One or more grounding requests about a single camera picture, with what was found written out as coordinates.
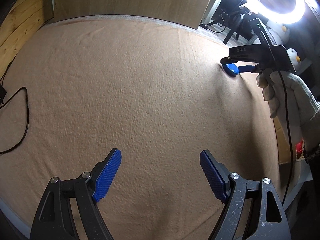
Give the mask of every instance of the gloved hand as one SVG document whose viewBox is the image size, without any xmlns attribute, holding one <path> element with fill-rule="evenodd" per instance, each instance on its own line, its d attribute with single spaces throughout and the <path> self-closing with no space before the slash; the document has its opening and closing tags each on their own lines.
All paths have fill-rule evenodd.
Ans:
<svg viewBox="0 0 320 240">
<path fill-rule="evenodd" d="M 287 90 L 288 116 L 292 145 L 304 139 L 306 150 L 311 150 L 320 143 L 320 103 L 317 103 L 303 80 L 294 74 L 281 71 Z M 258 87 L 268 101 L 271 118 L 279 118 L 286 141 L 289 142 L 285 113 L 284 88 L 278 72 L 270 75 L 274 82 L 269 86 L 263 75 L 257 76 Z"/>
</svg>

